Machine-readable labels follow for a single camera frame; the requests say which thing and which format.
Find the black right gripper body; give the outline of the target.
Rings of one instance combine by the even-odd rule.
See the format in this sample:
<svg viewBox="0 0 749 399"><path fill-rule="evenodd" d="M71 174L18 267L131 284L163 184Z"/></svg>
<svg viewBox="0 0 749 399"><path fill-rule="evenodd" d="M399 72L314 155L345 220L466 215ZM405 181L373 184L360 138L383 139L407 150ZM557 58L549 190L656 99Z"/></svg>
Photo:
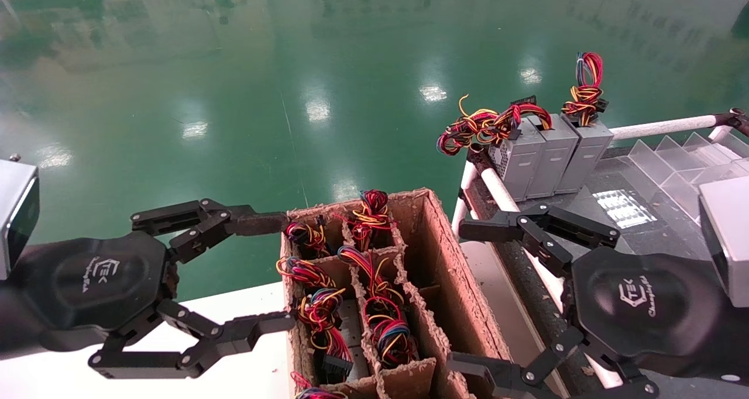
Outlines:
<svg viewBox="0 0 749 399"><path fill-rule="evenodd" d="M746 383L747 309L705 260L591 250L570 268L575 316L602 366Z"/></svg>

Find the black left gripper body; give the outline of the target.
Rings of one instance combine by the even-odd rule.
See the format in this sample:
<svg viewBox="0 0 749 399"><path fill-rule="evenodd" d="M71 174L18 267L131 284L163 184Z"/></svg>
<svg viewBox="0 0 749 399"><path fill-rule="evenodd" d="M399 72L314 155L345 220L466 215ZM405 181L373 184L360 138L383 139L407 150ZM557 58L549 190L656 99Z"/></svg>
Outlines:
<svg viewBox="0 0 749 399"><path fill-rule="evenodd" d="M134 342L176 290L176 264L146 233L30 245L2 281L2 358L78 351L112 334Z"/></svg>

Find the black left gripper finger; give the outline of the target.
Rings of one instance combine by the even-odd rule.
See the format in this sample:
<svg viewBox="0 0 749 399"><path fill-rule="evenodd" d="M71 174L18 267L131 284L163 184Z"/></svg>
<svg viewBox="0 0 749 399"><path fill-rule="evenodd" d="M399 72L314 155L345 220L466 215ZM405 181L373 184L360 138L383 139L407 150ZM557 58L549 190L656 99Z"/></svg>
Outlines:
<svg viewBox="0 0 749 399"><path fill-rule="evenodd" d="M167 259L189 263L231 236L281 233L288 226L284 212L256 212L251 205L222 205L209 198L137 212L133 231L152 237L178 233L169 242Z"/></svg>
<svg viewBox="0 0 749 399"><path fill-rule="evenodd" d="M159 301L153 312L110 333L88 366L107 379L198 378L220 359L251 353L263 335L295 327L294 311L247 315L218 324L172 300ZM160 324L195 338L183 352L126 351L124 348L150 334Z"/></svg>

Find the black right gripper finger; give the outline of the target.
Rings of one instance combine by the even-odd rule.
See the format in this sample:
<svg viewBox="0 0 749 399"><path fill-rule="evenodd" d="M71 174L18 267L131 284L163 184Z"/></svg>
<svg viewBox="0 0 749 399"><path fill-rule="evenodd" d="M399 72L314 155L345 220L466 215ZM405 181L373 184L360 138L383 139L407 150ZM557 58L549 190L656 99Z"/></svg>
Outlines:
<svg viewBox="0 0 749 399"><path fill-rule="evenodd" d="M503 359L468 353L448 354L448 367L453 372L481 377L489 383L494 398L557 398L545 384L560 364L580 346L589 346L588 335L569 328L559 335L528 367ZM657 398L658 386L643 375L633 363L613 363L621 385L578 394L578 398Z"/></svg>
<svg viewBox="0 0 749 399"><path fill-rule="evenodd" d="M463 220L458 236L477 242L519 242L555 277L570 277L573 255L554 236L593 250L615 248L620 231L554 205L535 205L521 212L498 211L490 220Z"/></svg>

